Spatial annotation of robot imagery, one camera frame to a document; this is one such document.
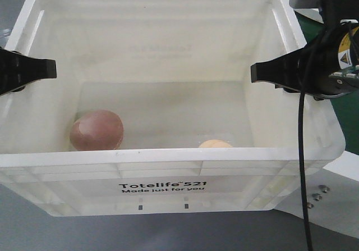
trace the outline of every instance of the white plastic bin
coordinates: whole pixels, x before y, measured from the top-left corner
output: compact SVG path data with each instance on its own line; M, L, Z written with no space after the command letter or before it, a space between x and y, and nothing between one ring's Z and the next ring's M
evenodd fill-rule
M1 183L54 216L272 209L299 184L298 94L250 66L304 44L287 0L26 0L6 49L58 78L0 98ZM120 150L71 149L92 109L121 116ZM329 101L305 110L312 174L344 138Z

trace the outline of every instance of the bolt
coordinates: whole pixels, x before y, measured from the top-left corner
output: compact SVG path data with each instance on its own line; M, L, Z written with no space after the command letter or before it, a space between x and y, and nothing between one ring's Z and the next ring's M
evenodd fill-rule
M327 187L326 185L320 185L318 187L319 187L320 191L322 191L323 193L327 193L330 191L330 188Z
M323 199L323 197L318 194L318 193L315 193L315 194L312 194L312 197L314 198L315 201L320 201L321 199Z

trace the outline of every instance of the yellow warning label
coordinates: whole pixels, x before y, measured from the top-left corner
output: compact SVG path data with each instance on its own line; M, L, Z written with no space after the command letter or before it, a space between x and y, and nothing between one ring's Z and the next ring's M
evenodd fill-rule
M359 26L356 27L356 28L354 28L354 29L352 29L352 34L354 35L354 34L356 33L356 31L358 31L358 29L359 29ZM340 52L344 52L344 51L346 51L346 50L349 50L349 48L350 48L350 38L349 38L349 33L347 33L347 34L343 37L342 41L340 42L338 52L339 52L339 53L340 53Z
M343 57L340 59L340 61L342 61L342 62L344 62L344 63L349 63L348 57L347 57L347 54L346 54L346 53L343 55Z

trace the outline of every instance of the warning sticker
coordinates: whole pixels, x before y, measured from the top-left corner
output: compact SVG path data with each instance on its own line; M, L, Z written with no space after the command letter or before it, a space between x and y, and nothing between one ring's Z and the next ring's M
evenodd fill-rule
M358 31L359 27L356 27L352 30L352 34L354 35L356 31ZM340 42L338 48L338 61L341 69L345 69L347 67L352 66L352 60L350 57L350 37L349 34L346 34L342 41Z
M338 53L338 60L339 60L339 65L341 69L345 69L347 67L351 67L352 66L352 60L350 58L350 50L345 50L344 52L339 52Z

